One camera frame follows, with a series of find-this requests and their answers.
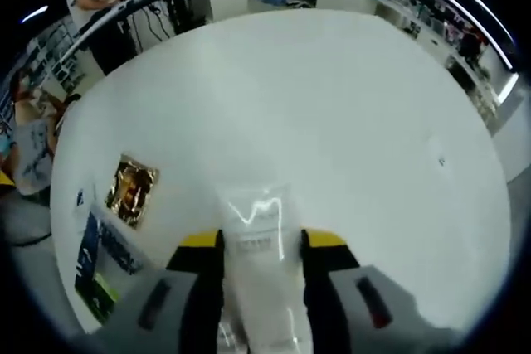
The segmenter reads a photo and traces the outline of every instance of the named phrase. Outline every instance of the clear plastic bag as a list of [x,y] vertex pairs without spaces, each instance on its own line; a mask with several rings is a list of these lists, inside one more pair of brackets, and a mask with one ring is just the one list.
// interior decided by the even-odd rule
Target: clear plastic bag
[[289,188],[223,192],[222,214],[225,275],[251,351],[313,352]]

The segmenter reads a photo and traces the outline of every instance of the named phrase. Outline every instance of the plastic bag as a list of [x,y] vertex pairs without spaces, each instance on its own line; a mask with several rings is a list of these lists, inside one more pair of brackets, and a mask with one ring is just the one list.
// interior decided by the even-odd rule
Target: plastic bag
[[288,187],[226,192],[222,214],[225,275],[251,351],[313,352]]

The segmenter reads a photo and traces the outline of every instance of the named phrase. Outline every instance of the white package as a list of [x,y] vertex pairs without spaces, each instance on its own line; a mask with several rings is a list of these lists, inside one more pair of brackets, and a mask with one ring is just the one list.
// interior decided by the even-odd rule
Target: white package
[[225,275],[254,354],[311,353],[300,223],[287,187],[222,198]]

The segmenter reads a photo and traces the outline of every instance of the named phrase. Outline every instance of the floor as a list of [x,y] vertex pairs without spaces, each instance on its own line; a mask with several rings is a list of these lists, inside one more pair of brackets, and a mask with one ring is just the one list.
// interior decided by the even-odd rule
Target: floor
[[[250,12],[268,12],[285,8],[266,5],[258,0],[249,0]],[[97,66],[92,65],[89,69],[93,72],[87,74],[87,81],[76,92],[84,94],[97,80],[95,77],[101,77]],[[510,182],[508,189],[512,212],[511,256],[515,258],[527,219],[531,214],[531,167]],[[40,236],[50,229],[49,211],[39,206],[29,206],[15,193],[0,200],[0,213],[7,216],[4,217],[4,222],[7,236],[12,241]],[[52,238],[33,247],[13,249],[13,260],[42,311],[48,314],[50,321],[66,337],[72,337],[81,332],[81,329],[61,286]]]

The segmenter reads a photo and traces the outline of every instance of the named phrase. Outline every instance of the gold sticker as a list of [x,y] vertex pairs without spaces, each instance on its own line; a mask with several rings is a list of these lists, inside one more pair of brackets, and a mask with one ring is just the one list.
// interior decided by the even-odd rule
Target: gold sticker
[[126,225],[137,230],[157,179],[157,169],[122,155],[105,205]]

